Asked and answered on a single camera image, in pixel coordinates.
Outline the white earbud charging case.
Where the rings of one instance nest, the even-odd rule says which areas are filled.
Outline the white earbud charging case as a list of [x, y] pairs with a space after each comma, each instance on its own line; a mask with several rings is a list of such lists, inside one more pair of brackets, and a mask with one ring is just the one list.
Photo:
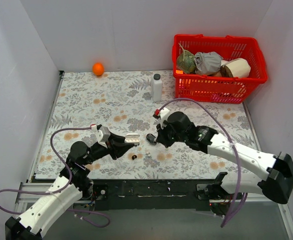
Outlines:
[[136, 133], [128, 133], [124, 137], [124, 142], [127, 144], [138, 145], [140, 143], [140, 135]]

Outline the white earbud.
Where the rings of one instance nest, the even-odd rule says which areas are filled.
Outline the white earbud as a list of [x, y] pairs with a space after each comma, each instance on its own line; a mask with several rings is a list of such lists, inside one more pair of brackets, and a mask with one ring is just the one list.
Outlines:
[[151, 153], [149, 151], [146, 151], [146, 156], [150, 157], [151, 156]]

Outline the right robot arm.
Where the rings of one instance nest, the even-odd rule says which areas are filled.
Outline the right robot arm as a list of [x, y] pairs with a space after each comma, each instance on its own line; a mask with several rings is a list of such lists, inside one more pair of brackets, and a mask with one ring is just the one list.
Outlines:
[[238, 177], [220, 172], [211, 184], [199, 184], [200, 199], [224, 199], [234, 193], [264, 195], [278, 204], [287, 204], [293, 190], [293, 160], [287, 153], [274, 155], [261, 152], [239, 143], [232, 144], [217, 130], [196, 126], [181, 111], [171, 113], [167, 108], [156, 110], [156, 142], [166, 148], [174, 143], [184, 143], [190, 149], [220, 157], [252, 173]]

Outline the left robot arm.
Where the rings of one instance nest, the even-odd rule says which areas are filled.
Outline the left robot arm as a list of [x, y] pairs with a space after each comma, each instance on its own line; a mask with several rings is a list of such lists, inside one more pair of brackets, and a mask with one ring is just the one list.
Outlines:
[[70, 147], [66, 166], [49, 189], [29, 209], [10, 217], [5, 222], [7, 240], [40, 240], [53, 223], [78, 200], [90, 200], [94, 195], [94, 182], [88, 175], [87, 165], [107, 155], [113, 160], [140, 144], [140, 135], [119, 136], [105, 127], [94, 132], [96, 143], [88, 146], [76, 141]]

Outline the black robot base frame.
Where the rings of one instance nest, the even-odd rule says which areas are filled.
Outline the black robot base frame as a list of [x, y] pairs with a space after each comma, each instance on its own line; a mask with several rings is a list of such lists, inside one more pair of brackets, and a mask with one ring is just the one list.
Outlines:
[[214, 179], [98, 179], [87, 199], [74, 203], [86, 211], [190, 209], [227, 213], [233, 195]]

